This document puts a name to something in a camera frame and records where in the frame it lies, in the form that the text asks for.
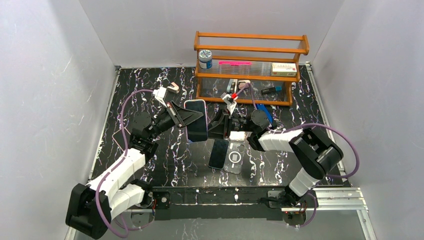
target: phone screen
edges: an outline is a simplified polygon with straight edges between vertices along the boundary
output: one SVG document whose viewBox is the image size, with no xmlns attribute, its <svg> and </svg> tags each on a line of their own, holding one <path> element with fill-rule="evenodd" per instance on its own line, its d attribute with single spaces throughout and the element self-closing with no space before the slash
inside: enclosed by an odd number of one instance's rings
<svg viewBox="0 0 424 240">
<path fill-rule="evenodd" d="M 208 140 L 208 125 L 206 123 L 206 102 L 202 99 L 187 100 L 184 108 L 203 113 L 203 116 L 190 123 L 186 127 L 187 140 L 190 142 L 202 142 Z"/>
<path fill-rule="evenodd" d="M 227 140 L 215 139 L 209 158 L 210 168 L 223 169 L 229 144 L 230 142 Z"/>
</svg>

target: black marble surface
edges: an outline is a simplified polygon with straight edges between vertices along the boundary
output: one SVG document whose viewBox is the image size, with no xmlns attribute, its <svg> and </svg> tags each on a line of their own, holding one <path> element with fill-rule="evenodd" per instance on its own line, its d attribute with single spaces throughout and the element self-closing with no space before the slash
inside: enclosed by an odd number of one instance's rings
<svg viewBox="0 0 424 240">
<path fill-rule="evenodd" d="M 180 106 L 184 101 L 195 99 L 197 79 L 194 77 L 195 69 L 192 67 L 171 68 L 132 68 L 121 69 L 107 116 L 105 130 L 97 158 L 94 165 L 92 179 L 99 176 L 122 154 L 113 134 L 119 130 L 119 113 L 125 98 L 132 92 L 140 89 L 157 89 L 159 86 L 167 87 L 171 82 L 180 86 L 179 94 L 170 94 Z M 300 67 L 300 82 L 291 86 L 293 105 L 266 106 L 276 119 L 279 129 L 289 129 L 303 123 L 323 123 L 314 90 L 311 86 L 305 66 Z M 222 91 L 221 84 L 212 84 L 211 90 Z M 269 87 L 272 82 L 255 82 L 254 95 L 260 96 L 258 91 Z M 152 99 L 150 93 L 136 94 L 125 107 L 124 125 L 131 131 L 135 114 L 139 111 L 148 112 L 151 116 L 157 114 L 163 107 L 158 101 Z M 221 103 L 206 102 L 207 118 L 212 119 Z M 252 104 L 238 104 L 236 112 L 246 115 L 253 110 Z M 205 142 L 188 143 L 184 129 L 172 128 L 161 134 L 157 140 L 159 147 L 152 159 L 137 171 L 133 178 L 143 179 L 153 186 L 171 187 L 226 187 L 226 186 L 276 186 L 287 185 L 301 169 L 301 165 L 293 153 L 259 152 L 252 150 L 249 145 L 245 148 L 241 174 L 228 173 L 208 167 L 213 139 Z M 339 175 L 337 168 L 331 174 Z M 339 179 L 326 179 L 322 185 L 342 185 Z"/>
</svg>

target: blue object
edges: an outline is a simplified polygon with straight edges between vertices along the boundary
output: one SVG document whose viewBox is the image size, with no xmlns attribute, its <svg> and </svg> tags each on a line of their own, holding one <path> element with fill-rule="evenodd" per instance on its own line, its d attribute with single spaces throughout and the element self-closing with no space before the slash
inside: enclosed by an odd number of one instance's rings
<svg viewBox="0 0 424 240">
<path fill-rule="evenodd" d="M 270 123 L 273 123 L 273 117 L 271 116 L 271 113 L 267 110 L 265 105 L 263 104 L 256 104 L 257 109 L 262 110 L 266 113 L 266 116 L 268 117 L 268 120 Z"/>
<path fill-rule="evenodd" d="M 210 69 L 210 68 L 212 68 L 212 59 L 209 60 L 209 61 L 201 61 L 201 60 L 199 60 L 199 62 L 200 62 L 200 67 L 206 66 L 206 68 L 205 67 L 202 67 L 202 69 Z"/>
</svg>

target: white box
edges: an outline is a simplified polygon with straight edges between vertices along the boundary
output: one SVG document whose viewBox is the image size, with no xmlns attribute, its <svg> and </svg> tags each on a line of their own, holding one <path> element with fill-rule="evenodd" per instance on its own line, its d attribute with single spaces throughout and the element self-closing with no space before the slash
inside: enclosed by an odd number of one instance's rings
<svg viewBox="0 0 424 240">
<path fill-rule="evenodd" d="M 295 63 L 274 62 L 272 64 L 271 76 L 296 77 L 298 70 Z"/>
</svg>

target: white wall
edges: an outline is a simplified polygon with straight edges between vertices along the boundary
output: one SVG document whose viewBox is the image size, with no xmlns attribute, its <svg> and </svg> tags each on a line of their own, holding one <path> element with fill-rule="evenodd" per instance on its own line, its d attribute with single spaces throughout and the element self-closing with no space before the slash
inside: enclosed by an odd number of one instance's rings
<svg viewBox="0 0 424 240">
<path fill-rule="evenodd" d="M 350 180 L 378 239 L 424 236 L 423 43 L 422 0 L 346 0 L 312 62 L 330 124 L 361 156 Z"/>
<path fill-rule="evenodd" d="M 0 63 L 0 239 L 64 239 L 114 65 L 78 0 L 0 1 Z"/>
<path fill-rule="evenodd" d="M 115 65 L 194 66 L 196 31 L 308 36 L 312 61 L 344 0 L 80 0 Z"/>
</svg>

